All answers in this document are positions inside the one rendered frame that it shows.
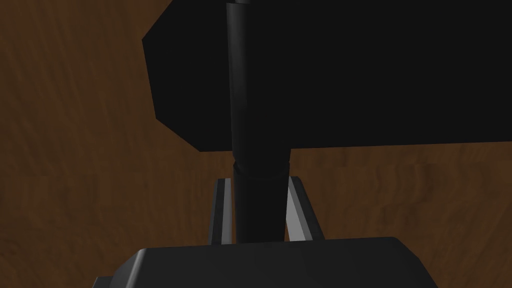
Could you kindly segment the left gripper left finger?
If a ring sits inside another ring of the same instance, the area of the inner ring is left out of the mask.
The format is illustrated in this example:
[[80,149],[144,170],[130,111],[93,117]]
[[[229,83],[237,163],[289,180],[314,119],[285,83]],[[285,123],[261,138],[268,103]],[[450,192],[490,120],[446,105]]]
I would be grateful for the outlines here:
[[231,178],[219,178],[214,184],[208,244],[232,244],[232,222]]

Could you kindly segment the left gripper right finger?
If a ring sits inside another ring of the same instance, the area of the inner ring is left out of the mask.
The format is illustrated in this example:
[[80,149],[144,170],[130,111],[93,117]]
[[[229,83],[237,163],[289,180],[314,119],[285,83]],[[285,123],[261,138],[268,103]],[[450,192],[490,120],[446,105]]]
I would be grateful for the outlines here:
[[325,239],[304,185],[297,176],[291,176],[288,181],[286,227],[291,242]]

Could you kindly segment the black round bar handle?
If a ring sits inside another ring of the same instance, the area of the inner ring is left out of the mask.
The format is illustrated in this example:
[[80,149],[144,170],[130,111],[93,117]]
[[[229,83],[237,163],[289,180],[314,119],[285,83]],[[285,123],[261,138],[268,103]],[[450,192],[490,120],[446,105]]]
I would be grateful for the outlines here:
[[282,242],[290,155],[279,8],[227,0],[236,241]]

